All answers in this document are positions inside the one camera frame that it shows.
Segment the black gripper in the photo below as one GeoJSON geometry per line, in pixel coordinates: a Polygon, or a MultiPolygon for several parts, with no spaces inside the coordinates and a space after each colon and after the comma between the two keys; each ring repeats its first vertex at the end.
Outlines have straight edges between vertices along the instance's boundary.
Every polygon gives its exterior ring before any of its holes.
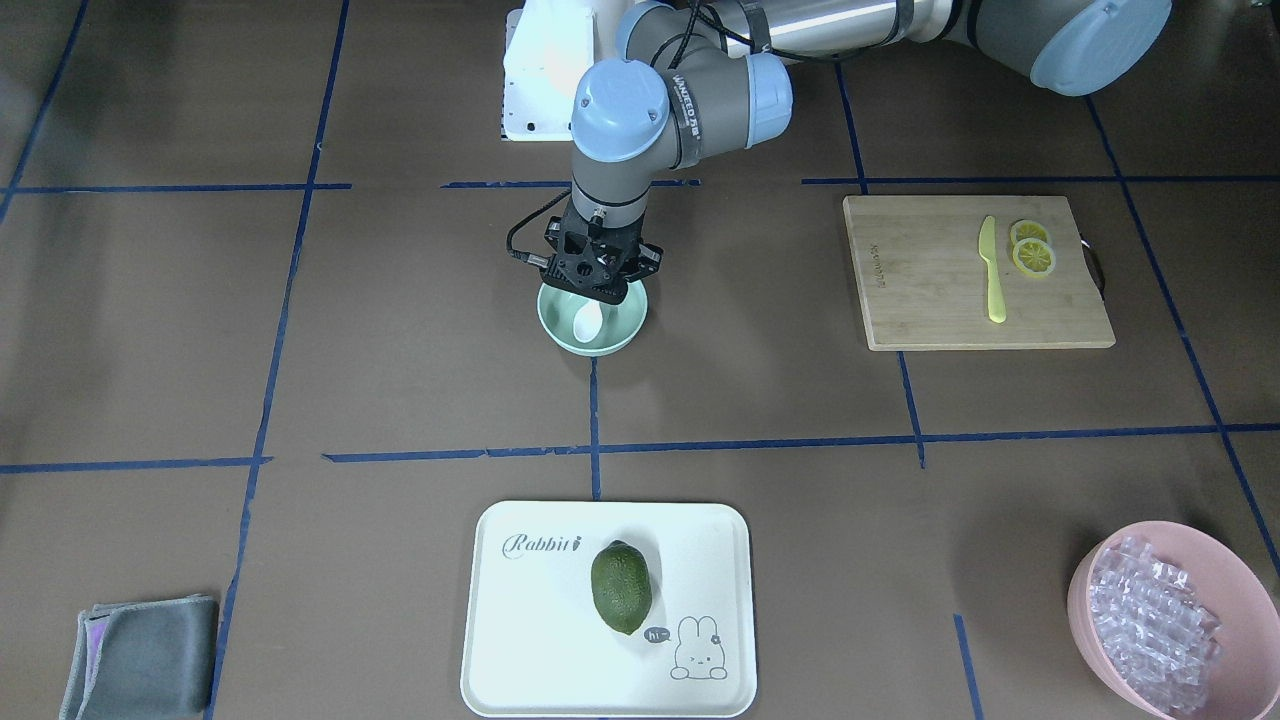
{"type": "Polygon", "coordinates": [[[547,224],[552,247],[541,282],[600,304],[621,304],[632,283],[655,274],[663,249],[641,237],[643,219],[608,228],[602,219],[586,219],[568,202],[561,217],[547,224]]]}

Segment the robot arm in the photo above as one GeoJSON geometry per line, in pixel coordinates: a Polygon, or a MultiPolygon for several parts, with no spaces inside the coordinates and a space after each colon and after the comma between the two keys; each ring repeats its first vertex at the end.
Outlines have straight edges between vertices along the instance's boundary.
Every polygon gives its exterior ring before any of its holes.
{"type": "Polygon", "coordinates": [[[1169,1],[641,1],[621,18],[616,54],[576,83],[564,211],[548,252],[507,245],[541,282],[602,304],[658,272],[643,240],[652,182],[782,135],[794,113],[788,67],[838,65],[902,41],[946,38],[1062,96],[1111,85],[1155,44],[1169,1]]]}

